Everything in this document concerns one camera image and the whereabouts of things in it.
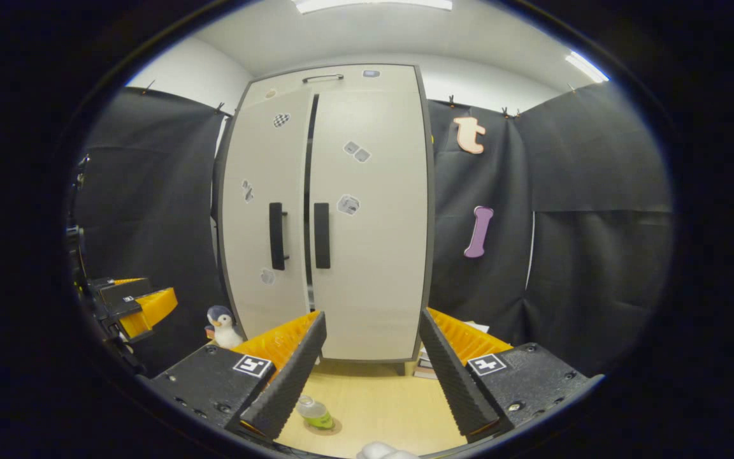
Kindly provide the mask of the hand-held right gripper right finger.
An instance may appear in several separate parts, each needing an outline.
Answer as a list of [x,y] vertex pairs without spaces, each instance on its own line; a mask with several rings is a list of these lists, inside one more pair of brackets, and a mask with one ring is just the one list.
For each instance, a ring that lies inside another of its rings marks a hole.
[[544,346],[513,346],[426,308],[419,336],[452,418],[468,442],[525,429],[585,398],[588,377]]

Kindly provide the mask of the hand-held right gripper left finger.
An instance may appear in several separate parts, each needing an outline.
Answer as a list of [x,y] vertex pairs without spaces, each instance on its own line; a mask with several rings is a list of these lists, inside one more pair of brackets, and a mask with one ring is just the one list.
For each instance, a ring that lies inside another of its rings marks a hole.
[[294,412],[326,337],[326,316],[315,311],[232,349],[209,342],[150,384],[209,425],[274,441]]

